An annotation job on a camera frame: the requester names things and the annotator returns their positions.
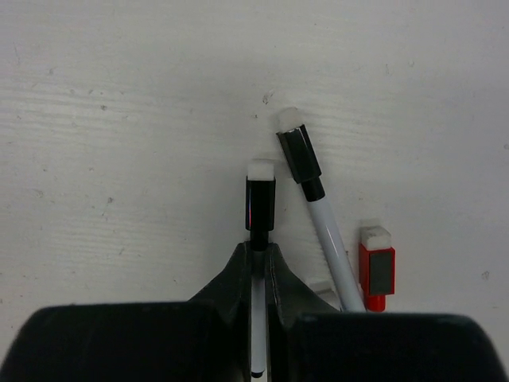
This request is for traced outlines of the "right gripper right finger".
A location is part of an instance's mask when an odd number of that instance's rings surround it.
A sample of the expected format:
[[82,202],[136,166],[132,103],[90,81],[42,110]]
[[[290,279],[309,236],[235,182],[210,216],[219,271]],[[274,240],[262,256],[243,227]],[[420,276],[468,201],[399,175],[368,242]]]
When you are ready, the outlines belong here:
[[483,329],[455,314],[340,312],[265,254],[270,381],[506,381]]

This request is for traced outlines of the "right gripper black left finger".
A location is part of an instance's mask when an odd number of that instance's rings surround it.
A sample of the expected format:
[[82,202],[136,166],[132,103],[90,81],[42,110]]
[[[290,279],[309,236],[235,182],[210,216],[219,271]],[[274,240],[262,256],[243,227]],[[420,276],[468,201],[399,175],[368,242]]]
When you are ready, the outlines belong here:
[[251,253],[183,302],[50,306],[18,331],[4,381],[248,381]]

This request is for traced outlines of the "black capped pen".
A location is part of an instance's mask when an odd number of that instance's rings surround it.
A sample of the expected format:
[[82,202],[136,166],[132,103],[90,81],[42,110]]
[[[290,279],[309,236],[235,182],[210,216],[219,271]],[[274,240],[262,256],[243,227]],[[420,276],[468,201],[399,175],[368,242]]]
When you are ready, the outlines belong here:
[[300,111],[278,113],[276,136],[293,180],[301,187],[343,310],[366,310],[332,207],[321,181],[322,171]]
[[274,164],[257,159],[248,164],[246,177],[246,230],[250,233],[251,268],[251,377],[266,371],[265,250],[274,229]]

